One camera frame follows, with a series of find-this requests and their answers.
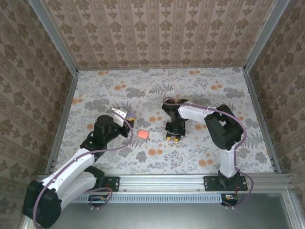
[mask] cable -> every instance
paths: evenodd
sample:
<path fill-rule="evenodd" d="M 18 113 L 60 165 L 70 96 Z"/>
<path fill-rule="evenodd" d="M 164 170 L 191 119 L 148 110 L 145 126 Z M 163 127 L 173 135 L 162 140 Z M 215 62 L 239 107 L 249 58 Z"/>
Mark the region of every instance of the cable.
<path fill-rule="evenodd" d="M 167 102 L 166 102 L 167 99 L 172 100 L 172 101 L 174 102 L 174 104 L 169 104 L 169 103 L 167 103 Z M 209 111 L 218 112 L 218 113 L 220 113 L 220 114 L 226 115 L 226 116 L 228 116 L 228 117 L 234 119 L 234 120 L 242 127 L 242 129 L 243 129 L 243 131 L 244 131 L 244 137 L 243 137 L 243 139 L 242 139 L 242 140 L 235 146 L 235 148 L 234 148 L 234 167 L 235 167 L 235 169 L 236 169 L 240 174 L 244 175 L 245 177 L 248 177 L 248 178 L 251 180 L 251 188 L 250 188 L 250 190 L 249 190 L 249 192 L 248 192 L 246 198 L 245 198 L 241 203 L 239 203 L 239 204 L 237 204 L 237 205 L 235 205 L 235 206 L 232 206 L 232 208 L 236 208 L 236 207 L 238 207 L 238 206 L 241 206 L 241 205 L 249 198 L 251 192 L 253 191 L 253 186 L 254 186 L 254 181 L 253 181 L 253 179 L 252 179 L 248 174 L 243 173 L 242 171 L 240 171 L 240 169 L 237 167 L 237 149 L 238 149 L 238 147 L 239 147 L 241 144 L 243 144 L 243 143 L 245 142 L 245 140 L 246 140 L 246 138 L 247 138 L 247 130 L 246 130 L 245 126 L 243 125 L 243 123 L 242 123 L 238 118 L 236 118 L 234 115 L 231 115 L 231 114 L 229 114 L 229 113 L 227 113 L 227 112 L 219 111 L 219 110 L 217 110 L 217 109 L 215 109 L 215 108 L 210 108 L 210 107 L 207 107 L 207 106 L 201 106 L 201 105 L 197 105 L 197 104 L 177 104 L 177 103 L 175 102 L 175 100 L 174 100 L 173 98 L 171 98 L 171 97 L 165 97 L 165 98 L 163 99 L 163 104 L 168 105 L 168 106 L 175 106 L 175 105 L 179 105 L 179 106 L 190 106 L 190 107 L 196 107 L 196 108 L 200 108 L 200 109 L 204 109 L 204 110 L 209 110 Z"/>
<path fill-rule="evenodd" d="M 96 154 L 96 153 L 102 153 L 102 152 L 106 152 L 106 151 L 115 151 L 115 150 L 120 150 L 120 149 L 123 149 L 124 147 L 128 146 L 131 142 L 132 142 L 132 138 L 133 138 L 133 130 L 132 130 L 132 126 L 129 124 L 129 122 L 124 119 L 121 115 L 115 113 L 114 111 L 112 111 L 112 113 L 114 113 L 115 115 L 117 115 L 119 118 L 121 118 L 126 124 L 127 126 L 129 127 L 130 129 L 130 132 L 131 132 L 131 136 L 130 136 L 130 139 L 126 142 L 126 144 L 124 144 L 123 146 L 120 146 L 118 148 L 114 148 L 114 149 L 101 149 L 101 150 L 94 150 L 94 151 L 89 151 L 87 153 L 84 153 L 84 154 L 81 154 L 79 155 L 78 157 L 75 158 L 75 160 L 72 160 L 70 163 L 68 163 L 64 168 L 62 168 L 58 174 L 56 174 L 54 176 L 54 178 L 52 180 L 49 181 L 49 183 L 41 190 L 41 192 L 39 193 L 37 199 L 36 199 L 36 202 L 35 202 L 35 205 L 34 205 L 34 210 L 33 210 L 33 224 L 34 226 L 37 228 L 37 229 L 43 229 L 43 227 L 41 226 L 38 226 L 37 224 L 37 221 L 36 221 L 36 214 L 37 214 L 37 208 L 38 208 L 38 204 L 39 204 L 39 201 L 43 195 L 43 193 L 45 192 L 45 190 L 47 190 L 47 188 L 53 183 L 55 182 L 55 180 L 70 166 L 72 165 L 75 161 L 77 161 L 78 159 L 82 158 L 83 156 L 85 155 L 88 155 L 88 154 Z"/>
<path fill-rule="evenodd" d="M 104 202 L 101 206 L 99 206 L 99 208 L 103 208 L 103 207 L 109 202 L 109 200 L 110 200 L 111 197 L 112 197 L 113 192 L 112 192 L 112 189 L 111 189 L 110 187 L 101 187 L 101 188 L 97 188 L 97 189 L 94 189 L 94 190 L 88 190 L 88 191 L 85 191 L 85 193 L 96 192 L 96 191 L 99 191 L 99 190 L 108 190 L 108 191 L 110 191 L 110 195 L 108 196 L 108 198 L 105 200 L 105 202 Z M 94 199 L 96 199 L 96 198 L 99 198 L 99 197 L 96 196 L 96 197 L 92 197 L 92 198 L 91 198 L 90 203 L 89 203 L 89 205 L 90 205 L 91 208 L 93 208 L 93 206 L 92 206 L 92 201 L 93 201 Z"/>

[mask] patterned wallpaper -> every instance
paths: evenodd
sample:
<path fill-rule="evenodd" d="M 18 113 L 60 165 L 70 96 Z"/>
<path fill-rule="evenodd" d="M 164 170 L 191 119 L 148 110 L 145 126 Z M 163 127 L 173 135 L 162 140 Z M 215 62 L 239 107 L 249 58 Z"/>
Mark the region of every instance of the patterned wallpaper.
<path fill-rule="evenodd" d="M 305 213 L 304 0 L 290 0 L 250 75 L 279 163 Z"/>
<path fill-rule="evenodd" d="M 71 74 L 26 0 L 0 1 L 0 228 L 19 228 L 43 174 Z"/>
<path fill-rule="evenodd" d="M 275 0 L 42 0 L 81 69 L 242 66 Z"/>

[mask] table surface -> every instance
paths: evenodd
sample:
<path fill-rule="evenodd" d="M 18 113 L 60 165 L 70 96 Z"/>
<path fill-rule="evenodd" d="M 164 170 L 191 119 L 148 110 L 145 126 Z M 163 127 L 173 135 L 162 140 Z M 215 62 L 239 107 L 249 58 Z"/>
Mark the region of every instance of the table surface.
<path fill-rule="evenodd" d="M 106 174 L 200 174 L 217 173 L 220 149 L 212 142 L 206 125 L 186 122 L 180 142 L 166 141 L 169 116 L 162 99 L 188 99 L 195 104 L 226 104 L 245 125 L 248 137 L 237 163 L 244 172 L 273 172 L 253 104 L 241 68 L 151 69 L 78 72 L 78 83 L 55 169 L 69 160 L 93 130 L 100 115 L 113 107 L 132 109 L 137 116 L 132 144 L 106 152 L 95 166 Z M 149 138 L 137 137 L 138 130 Z M 119 136 L 108 148 L 127 141 Z"/>

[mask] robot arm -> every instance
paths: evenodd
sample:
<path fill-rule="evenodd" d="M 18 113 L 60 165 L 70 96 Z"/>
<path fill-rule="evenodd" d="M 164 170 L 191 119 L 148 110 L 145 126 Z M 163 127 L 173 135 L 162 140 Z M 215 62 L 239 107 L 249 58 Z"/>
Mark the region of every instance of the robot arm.
<path fill-rule="evenodd" d="M 124 109 L 113 109 L 113 111 L 123 118 L 129 115 Z M 133 119 L 127 119 L 127 121 L 133 127 Z M 93 135 L 91 136 L 92 133 L 88 135 L 87 139 L 81 144 L 81 148 L 68 162 L 41 182 L 34 180 L 28 185 L 22 213 L 33 219 L 34 205 L 38 195 L 46 184 L 53 181 L 42 194 L 36 214 L 37 223 L 44 228 L 51 227 L 64 208 L 75 198 L 89 189 L 104 186 L 104 172 L 92 166 L 103 155 L 103 152 L 86 153 L 107 149 L 107 144 L 110 141 L 120 134 L 127 137 L 129 131 L 128 126 L 119 116 L 115 115 L 114 118 L 108 115 L 99 116 L 94 125 Z M 74 163 L 64 170 L 71 161 L 74 161 Z"/>
<path fill-rule="evenodd" d="M 174 104 L 170 99 L 166 101 L 168 104 Z M 219 114 L 211 110 L 204 110 L 193 107 L 187 100 L 182 99 L 178 105 L 163 105 L 162 109 L 172 118 L 171 122 L 166 124 L 167 139 L 173 138 L 179 141 L 181 136 L 185 135 L 185 121 L 188 119 L 195 120 L 200 123 L 206 123 L 211 139 L 222 151 L 220 152 L 220 173 L 226 178 L 232 178 L 237 173 L 236 162 L 234 161 L 234 148 L 241 140 L 243 134 L 242 127 L 232 118 Z M 233 115 L 230 108 L 221 105 L 215 108 Z"/>

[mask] metal corner post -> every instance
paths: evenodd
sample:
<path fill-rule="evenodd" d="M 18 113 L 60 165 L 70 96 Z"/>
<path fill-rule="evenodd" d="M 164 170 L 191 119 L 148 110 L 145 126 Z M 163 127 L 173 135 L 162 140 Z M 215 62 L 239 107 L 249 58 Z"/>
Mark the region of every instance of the metal corner post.
<path fill-rule="evenodd" d="M 52 20 L 50 19 L 46 9 L 44 8 L 41 0 L 29 0 L 30 5 L 33 7 L 35 13 L 37 14 L 39 20 L 41 21 L 44 29 L 47 31 L 52 42 L 60 53 L 62 59 L 65 61 L 68 69 L 70 70 L 72 76 L 77 74 L 77 64 L 71 57 L 67 47 L 65 46 L 63 40 L 58 34 Z"/>
<path fill-rule="evenodd" d="M 281 173 L 282 171 L 281 171 L 280 165 L 278 163 L 278 160 L 277 160 L 277 157 L 275 154 L 275 149 L 273 148 L 273 144 L 272 144 L 272 141 L 271 141 L 268 129 L 267 129 L 266 122 L 264 120 L 262 109 L 259 105 L 258 98 L 256 96 L 256 92 L 255 92 L 250 74 L 247 70 L 243 70 L 243 72 L 244 72 L 244 78 L 245 78 L 245 81 L 246 81 L 246 84 L 247 84 L 247 87 L 249 90 L 249 94 L 250 94 L 250 97 L 251 97 L 251 100 L 253 103 L 253 107 L 254 107 L 254 110 L 255 110 L 255 113 L 257 116 L 257 120 L 258 120 L 258 123 L 262 130 L 262 135 L 263 135 L 268 153 L 271 155 L 271 157 L 273 159 L 274 167 L 275 167 L 277 173 Z"/>
<path fill-rule="evenodd" d="M 266 20 L 265 25 L 262 28 L 261 33 L 259 34 L 254 46 L 252 47 L 247 60 L 244 63 L 244 68 L 248 71 L 251 70 L 259 54 L 263 50 L 267 40 L 269 39 L 273 29 L 275 28 L 278 20 L 282 16 L 286 6 L 288 5 L 289 0 L 278 0 L 276 1 L 268 19 Z"/>
<path fill-rule="evenodd" d="M 54 162 L 55 157 L 58 155 L 59 150 L 61 148 L 61 142 L 62 142 L 62 138 L 63 138 L 63 134 L 66 128 L 66 124 L 67 124 L 67 120 L 69 117 L 69 112 L 70 112 L 70 107 L 72 104 L 72 100 L 73 100 L 73 96 L 74 96 L 74 92 L 76 90 L 76 85 L 77 85 L 77 80 L 78 80 L 78 75 L 74 76 L 72 78 L 72 82 L 70 85 L 70 89 L 68 92 L 68 96 L 66 99 L 66 103 L 65 106 L 63 108 L 62 114 L 61 114 L 61 120 L 59 122 L 59 126 L 56 132 L 56 136 L 54 139 L 54 143 L 53 143 L 53 147 L 50 153 L 50 157 L 49 157 L 49 161 L 47 164 L 47 168 L 45 171 L 45 174 L 48 174 L 51 172 L 51 168 L 52 168 L 52 164 Z"/>

